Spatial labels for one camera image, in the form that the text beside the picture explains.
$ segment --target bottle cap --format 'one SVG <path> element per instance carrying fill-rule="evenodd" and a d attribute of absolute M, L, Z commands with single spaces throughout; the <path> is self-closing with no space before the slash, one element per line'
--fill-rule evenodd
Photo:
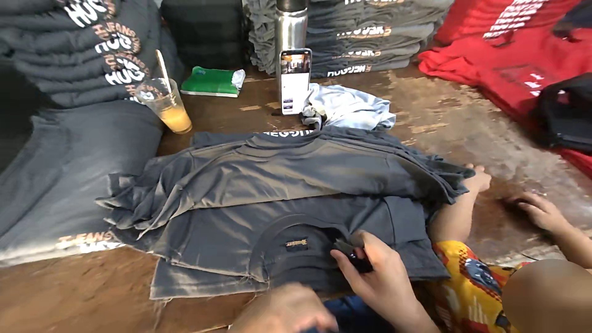
<path fill-rule="evenodd" d="M 308 7 L 308 0 L 278 0 L 276 6 L 284 12 L 299 12 Z"/>

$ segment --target colorful shorts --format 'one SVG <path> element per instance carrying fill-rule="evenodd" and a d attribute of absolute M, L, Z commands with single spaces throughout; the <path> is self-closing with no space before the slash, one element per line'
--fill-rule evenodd
<path fill-rule="evenodd" d="M 450 332 L 518 333 L 501 307 L 501 289 L 517 267 L 488 266 L 465 244 L 444 241 L 433 245 L 451 278 L 429 284 L 436 312 Z"/>

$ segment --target red t-shirt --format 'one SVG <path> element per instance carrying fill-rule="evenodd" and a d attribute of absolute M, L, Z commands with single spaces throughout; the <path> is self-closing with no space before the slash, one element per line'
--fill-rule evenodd
<path fill-rule="evenodd" d="M 494 38 L 524 27 L 554 25 L 580 0 L 456 0 L 435 39 L 449 44 L 472 34 Z"/>
<path fill-rule="evenodd" d="M 466 37 L 419 54 L 419 69 L 480 87 L 515 121 L 534 129 L 528 114 L 544 87 L 592 72 L 592 30 L 580 30 L 577 36 L 581 40 L 560 39 L 545 27 L 516 30 L 490 40 Z M 568 149 L 558 152 L 592 177 L 592 156 Z"/>

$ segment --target phone screen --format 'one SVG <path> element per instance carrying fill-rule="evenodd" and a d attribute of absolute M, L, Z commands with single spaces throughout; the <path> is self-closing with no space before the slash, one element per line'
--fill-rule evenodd
<path fill-rule="evenodd" d="M 310 81 L 310 49 L 282 51 L 280 54 L 282 79 L 282 113 L 298 114 L 304 109 L 304 100 Z"/>

